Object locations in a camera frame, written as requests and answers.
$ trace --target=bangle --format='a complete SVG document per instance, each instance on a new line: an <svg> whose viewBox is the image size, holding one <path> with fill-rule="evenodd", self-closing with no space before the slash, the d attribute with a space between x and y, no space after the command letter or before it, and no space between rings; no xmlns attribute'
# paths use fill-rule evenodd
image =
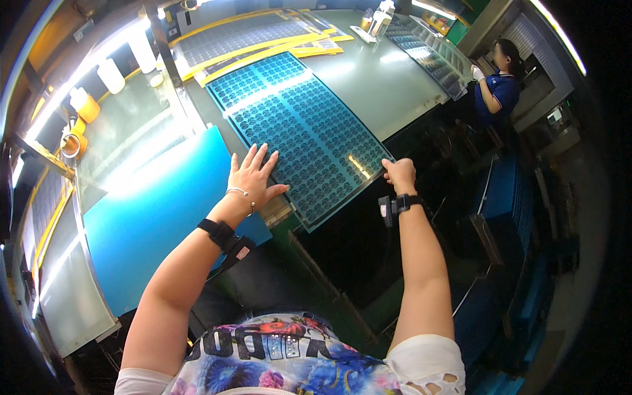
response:
<svg viewBox="0 0 632 395"><path fill-rule="evenodd" d="M244 196L248 196L248 192L246 192L245 190L243 190L243 189L241 189L241 188L237 188L236 186L230 186L230 187L228 187L228 188L226 189L226 193L225 193L224 195L228 195L228 193L229 193L229 192L239 192L239 193L241 193L241 194L242 194L242 195L244 195ZM254 213L255 213L255 202L251 202L251 203L250 203L250 207L251 207L252 211L250 212L250 214L248 214L248 215L246 216L246 218L247 218L247 217L250 217L252 214L254 214Z"/></svg>

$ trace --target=wrist strap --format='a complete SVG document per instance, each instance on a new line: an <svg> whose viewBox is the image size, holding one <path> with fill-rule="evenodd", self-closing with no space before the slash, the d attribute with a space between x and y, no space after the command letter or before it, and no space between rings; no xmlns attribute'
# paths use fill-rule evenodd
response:
<svg viewBox="0 0 632 395"><path fill-rule="evenodd" d="M423 206L423 199L421 198L421 196L419 195L414 195L414 196L410 196L408 194L403 194L403 195L399 195L395 198L394 204L393 204L393 212L403 212L403 211L407 211L410 210L410 206L412 206L413 204L420 204Z"/></svg>
<svg viewBox="0 0 632 395"><path fill-rule="evenodd" d="M235 231L224 221L216 223L210 219L202 219L197 226L209 234L209 239L217 244L224 254L228 254L237 242Z"/></svg>

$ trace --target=white sleeve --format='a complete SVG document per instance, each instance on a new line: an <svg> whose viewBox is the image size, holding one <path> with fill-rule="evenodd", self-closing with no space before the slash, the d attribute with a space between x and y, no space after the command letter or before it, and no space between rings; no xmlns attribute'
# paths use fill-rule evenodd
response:
<svg viewBox="0 0 632 395"><path fill-rule="evenodd" d="M162 394L173 376L153 370L125 368L119 372L114 386L114 395L156 395Z"/></svg>
<svg viewBox="0 0 632 395"><path fill-rule="evenodd" d="M465 395L465 366L452 339L433 334L413 336L392 349L385 361L397 375L404 394L420 393L409 383L430 394L427 385L434 383L441 388L437 395Z"/></svg>

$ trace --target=person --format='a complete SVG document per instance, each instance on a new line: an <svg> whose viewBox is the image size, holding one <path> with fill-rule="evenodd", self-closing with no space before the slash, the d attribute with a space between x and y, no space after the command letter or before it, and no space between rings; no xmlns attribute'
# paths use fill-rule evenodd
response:
<svg viewBox="0 0 632 395"><path fill-rule="evenodd" d="M511 111L520 98L521 82L525 66L513 42L499 39L494 47L494 74L485 76L481 69L472 65L470 73L477 85L454 105L446 114L457 123L464 122L474 130L488 125L503 128Z"/></svg>
<svg viewBox="0 0 632 395"><path fill-rule="evenodd" d="M228 192L207 219L231 228L288 190L266 188L278 159L262 165L267 144L241 166L233 154ZM410 159L382 160L398 195L416 195ZM202 229L189 234L148 283L123 350L114 393L127 394L464 394L465 368L454 342L446 263L421 205L399 215L404 295L391 347L381 360L342 343L309 313L270 313L226 322L202 335L188 355L189 310L220 248Z"/></svg>

